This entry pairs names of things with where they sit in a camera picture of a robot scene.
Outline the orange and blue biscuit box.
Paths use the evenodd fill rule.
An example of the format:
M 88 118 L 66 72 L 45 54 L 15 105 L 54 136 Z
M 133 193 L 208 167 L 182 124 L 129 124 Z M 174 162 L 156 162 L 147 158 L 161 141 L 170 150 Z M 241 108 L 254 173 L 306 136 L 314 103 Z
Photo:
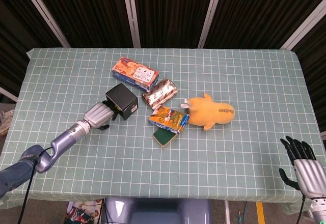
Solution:
M 127 57 L 121 57 L 112 67 L 113 76 L 145 92 L 157 83 L 159 72 Z

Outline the blue and orange snack packet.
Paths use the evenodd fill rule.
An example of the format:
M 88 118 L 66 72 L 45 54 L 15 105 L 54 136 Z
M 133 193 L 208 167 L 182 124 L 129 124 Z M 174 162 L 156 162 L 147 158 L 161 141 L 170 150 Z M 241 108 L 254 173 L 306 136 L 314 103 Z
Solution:
M 188 114 L 161 105 L 153 111 L 148 121 L 159 128 L 180 134 L 189 119 Z

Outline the green and yellow sponge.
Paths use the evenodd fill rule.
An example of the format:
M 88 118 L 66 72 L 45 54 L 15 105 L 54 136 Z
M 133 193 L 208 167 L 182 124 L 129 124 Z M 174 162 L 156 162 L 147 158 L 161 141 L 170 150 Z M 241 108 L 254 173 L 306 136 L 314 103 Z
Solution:
M 153 134 L 153 138 L 156 140 L 156 142 L 164 148 L 167 146 L 171 140 L 173 140 L 178 134 L 173 133 L 169 130 L 159 128 L 156 132 Z

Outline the black cardboard box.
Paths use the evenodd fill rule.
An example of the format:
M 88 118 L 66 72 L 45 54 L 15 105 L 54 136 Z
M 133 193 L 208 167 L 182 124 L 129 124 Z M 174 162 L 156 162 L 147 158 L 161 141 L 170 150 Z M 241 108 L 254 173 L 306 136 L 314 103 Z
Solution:
M 106 99 L 111 110 L 127 120 L 138 109 L 137 96 L 123 83 L 106 92 Z

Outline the orange plush toy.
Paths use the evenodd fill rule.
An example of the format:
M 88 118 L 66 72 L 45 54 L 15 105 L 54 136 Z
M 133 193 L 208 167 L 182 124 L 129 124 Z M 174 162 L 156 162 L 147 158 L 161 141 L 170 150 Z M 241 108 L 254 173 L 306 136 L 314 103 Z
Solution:
M 203 93 L 202 97 L 185 99 L 181 107 L 188 109 L 188 123 L 202 126 L 205 131 L 215 124 L 229 124 L 235 117 L 235 109 L 229 103 L 214 102 L 212 97 Z

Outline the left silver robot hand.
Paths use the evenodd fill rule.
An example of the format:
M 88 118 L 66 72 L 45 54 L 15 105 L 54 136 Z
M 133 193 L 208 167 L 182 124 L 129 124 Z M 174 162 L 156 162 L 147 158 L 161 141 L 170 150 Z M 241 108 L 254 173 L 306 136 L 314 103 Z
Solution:
M 110 127 L 109 120 L 115 120 L 119 111 L 108 101 L 102 101 L 92 106 L 83 116 L 83 122 L 90 129 L 106 130 Z

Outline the white table leg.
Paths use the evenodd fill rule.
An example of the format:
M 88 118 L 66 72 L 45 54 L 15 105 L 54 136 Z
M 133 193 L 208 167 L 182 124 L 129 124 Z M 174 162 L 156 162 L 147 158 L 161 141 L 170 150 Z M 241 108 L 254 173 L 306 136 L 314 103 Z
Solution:
M 224 217 L 225 217 L 225 224 L 231 224 L 230 207 L 229 207 L 228 200 L 224 200 Z

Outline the colourful printed bag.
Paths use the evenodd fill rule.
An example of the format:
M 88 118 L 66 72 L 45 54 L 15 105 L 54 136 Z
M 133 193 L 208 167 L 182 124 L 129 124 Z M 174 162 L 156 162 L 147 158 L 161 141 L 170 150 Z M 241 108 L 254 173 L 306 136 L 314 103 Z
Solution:
M 101 224 L 103 199 L 72 202 L 67 207 L 64 224 Z

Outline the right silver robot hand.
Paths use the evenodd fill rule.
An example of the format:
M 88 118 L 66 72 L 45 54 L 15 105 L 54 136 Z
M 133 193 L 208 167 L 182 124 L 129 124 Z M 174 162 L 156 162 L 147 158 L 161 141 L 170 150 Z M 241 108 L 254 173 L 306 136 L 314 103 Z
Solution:
M 305 141 L 289 136 L 280 139 L 280 142 L 287 152 L 296 176 L 296 181 L 290 180 L 280 168 L 282 181 L 311 200 L 326 199 L 326 171 L 317 160 L 312 147 Z

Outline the beige sneaker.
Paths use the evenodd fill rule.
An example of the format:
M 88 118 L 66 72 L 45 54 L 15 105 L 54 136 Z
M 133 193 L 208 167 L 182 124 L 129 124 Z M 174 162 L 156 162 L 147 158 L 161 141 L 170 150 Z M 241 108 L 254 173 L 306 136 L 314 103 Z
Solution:
M 2 111 L 0 110 L 0 136 L 4 136 L 8 133 L 12 119 L 14 115 L 14 110 Z

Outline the grey-blue robot torso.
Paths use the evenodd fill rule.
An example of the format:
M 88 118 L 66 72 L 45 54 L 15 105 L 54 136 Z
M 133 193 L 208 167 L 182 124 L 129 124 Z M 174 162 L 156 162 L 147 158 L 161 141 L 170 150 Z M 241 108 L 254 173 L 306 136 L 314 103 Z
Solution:
M 101 224 L 211 224 L 206 199 L 105 199 Z

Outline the silver foil snack packet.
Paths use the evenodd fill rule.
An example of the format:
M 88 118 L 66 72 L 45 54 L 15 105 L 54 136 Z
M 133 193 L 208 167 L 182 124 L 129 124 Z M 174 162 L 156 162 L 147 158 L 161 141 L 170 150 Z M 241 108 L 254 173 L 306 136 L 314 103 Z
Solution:
M 176 85 L 171 80 L 165 78 L 155 85 L 151 91 L 144 92 L 142 98 L 148 106 L 156 109 L 172 98 L 177 92 Z

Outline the green checked tablecloth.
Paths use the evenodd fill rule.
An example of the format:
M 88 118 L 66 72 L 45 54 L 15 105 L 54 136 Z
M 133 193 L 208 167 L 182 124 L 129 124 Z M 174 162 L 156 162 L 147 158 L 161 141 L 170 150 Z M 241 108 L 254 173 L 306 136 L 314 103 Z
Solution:
M 151 108 L 142 100 L 127 120 L 94 130 L 32 184 L 7 193 L 0 209 L 39 200 L 91 200 L 108 196 L 202 198 L 298 203 L 286 186 L 295 173 L 280 139 L 306 141 L 326 166 L 317 121 L 297 55 L 289 50 L 34 48 L 0 156 L 0 169 L 29 147 L 50 142 L 81 119 L 118 84 L 112 67 L 128 57 L 177 86 L 166 105 L 180 109 L 209 94 L 230 103 L 235 118 L 204 131 L 187 125 L 166 147 L 154 139 Z

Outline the white screen frame post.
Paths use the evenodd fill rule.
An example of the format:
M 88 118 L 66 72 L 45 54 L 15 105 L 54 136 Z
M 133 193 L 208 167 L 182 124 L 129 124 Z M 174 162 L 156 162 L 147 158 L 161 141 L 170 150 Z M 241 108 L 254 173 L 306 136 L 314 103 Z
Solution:
M 125 0 L 129 28 L 134 48 L 141 48 L 140 33 L 135 0 Z
M 326 0 L 322 0 L 301 25 L 281 46 L 281 49 L 292 50 L 326 16 Z
M 218 6 L 219 0 L 210 0 L 206 17 L 204 20 L 204 24 L 202 27 L 199 43 L 198 43 L 198 49 L 203 49 L 205 46 L 205 42 L 215 15 L 216 8 Z
M 46 4 L 43 0 L 31 0 L 39 14 L 42 16 L 50 30 L 53 32 L 55 37 L 58 39 L 58 41 L 61 43 L 61 45 L 64 48 L 70 48 L 71 45 L 69 44 L 68 40 L 66 39 L 63 31 L 59 27 L 58 23 L 54 19 L 53 15 L 47 8 Z
M 2 87 L 0 87 L 0 93 L 4 96 L 8 97 L 9 99 L 13 100 L 14 102 L 18 101 L 18 97 L 16 97 L 12 93 L 8 92 L 7 90 L 3 89 Z

